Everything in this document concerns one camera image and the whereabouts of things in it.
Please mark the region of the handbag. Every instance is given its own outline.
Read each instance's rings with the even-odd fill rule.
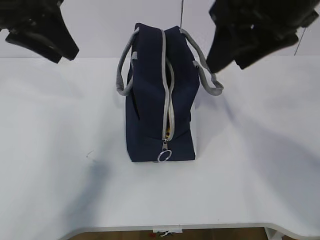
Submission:
[[[195,48],[201,65],[209,70],[204,54],[192,37],[175,26],[166,31],[137,23],[116,73],[116,89],[126,97],[126,148],[132,162],[195,160],[190,122],[191,108],[199,89],[213,96],[223,85],[195,60],[187,41]],[[122,68],[131,50],[127,85]]]

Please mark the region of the gray trim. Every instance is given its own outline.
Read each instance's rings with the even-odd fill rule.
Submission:
[[[120,57],[120,60],[119,60],[119,64],[118,64],[118,68],[117,68],[117,71],[116,71],[116,90],[117,92],[122,95],[122,96],[128,96],[131,89],[132,89],[132,85],[133,85],[133,75],[132,75],[132,78],[130,79],[128,85],[125,87],[124,85],[124,79],[122,77],[122,68],[124,66],[124,63],[125,63],[125,59],[128,55],[128,52],[136,38],[136,35],[139,33],[140,29],[139,27],[137,27],[137,29],[133,32],[132,36],[130,37],[129,39],[129,42],[127,43],[127,45],[125,46],[124,50],[123,50],[123,53]],[[138,59],[137,57],[137,54],[132,54],[132,57],[131,57],[131,66],[133,68],[133,60],[136,60]]]
[[[215,74],[211,75],[211,82],[215,85],[215,87],[210,87],[208,84],[204,69],[200,66],[200,64],[196,60],[193,61],[193,65],[198,69],[200,82],[203,88],[206,90],[206,92],[213,96],[221,95],[224,90],[224,86],[217,81],[216,75]]]
[[[202,67],[199,65],[198,62],[194,61],[193,64],[194,66],[198,69],[199,71],[199,76],[200,76],[200,81],[201,81],[201,84],[203,86],[203,88],[210,94],[210,95],[213,95],[213,96],[219,96],[222,94],[223,90],[224,90],[224,86],[217,81],[217,77],[214,73],[212,73],[210,71],[210,68],[207,64],[207,61],[206,61],[206,57],[204,55],[204,53],[201,51],[201,48],[199,47],[199,45],[196,43],[196,41],[190,36],[190,34],[184,30],[184,29],[180,29],[180,33],[183,34],[185,36],[185,38],[189,41],[189,43],[194,47],[194,49],[196,50],[196,52],[198,53],[199,55],[199,58],[200,58],[200,63],[201,65],[208,70],[208,72],[210,73],[211,75],[211,81],[212,83],[215,85],[215,87],[210,87],[208,82],[207,82],[207,78],[206,78],[206,75],[205,75],[205,72],[204,70],[202,69]]]
[[[168,137],[168,141],[171,141],[172,138],[174,137],[175,134],[175,111],[174,111],[174,105],[172,103],[172,92],[174,91],[174,87],[175,87],[175,72],[174,69],[171,65],[171,62],[169,61],[169,59],[166,57],[165,59],[166,64],[169,67],[169,71],[170,71],[170,75],[171,75],[171,85],[170,85],[170,103],[169,103],[169,109],[168,109],[168,113],[169,113],[169,126],[170,126],[170,135]]]
[[[166,76],[166,51],[167,51],[167,41],[166,34],[164,30],[161,30],[162,33],[162,55],[161,55],[161,71],[162,71],[162,84],[165,91],[164,98],[164,108],[163,108],[163,125],[162,125],[162,140],[167,139],[167,122],[168,122],[168,113],[169,113],[169,104],[170,104],[170,92],[167,84]]]

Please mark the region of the floor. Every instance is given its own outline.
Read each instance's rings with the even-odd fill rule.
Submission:
[[[87,232],[70,240],[268,240],[264,228],[228,228],[184,230],[166,237],[152,231]],[[287,236],[282,240],[292,240]]]

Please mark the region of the metal ring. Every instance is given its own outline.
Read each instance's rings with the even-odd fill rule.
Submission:
[[[169,153],[169,156],[164,161],[161,161],[160,158],[162,157],[163,154],[166,154],[166,153]],[[158,156],[158,162],[159,163],[164,163],[164,162],[168,161],[171,158],[171,156],[172,156],[172,151],[171,150],[162,151]]]

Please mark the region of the white wall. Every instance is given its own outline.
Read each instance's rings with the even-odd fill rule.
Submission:
[[[119,57],[141,22],[158,28],[180,24],[181,0],[65,0],[64,21],[80,48],[78,57]],[[0,57],[38,56],[5,42],[0,33]]]
[[[320,18],[305,30],[297,55],[320,55]]]
[[[167,29],[180,24],[182,0],[65,0],[61,11],[80,48],[78,57],[119,57],[134,25],[141,22]],[[182,27],[208,54],[215,33],[208,12],[214,0],[184,0]],[[5,42],[8,31],[0,32],[0,58],[38,57]],[[320,55],[320,20],[306,30],[298,55]],[[294,55],[297,46],[275,55]]]

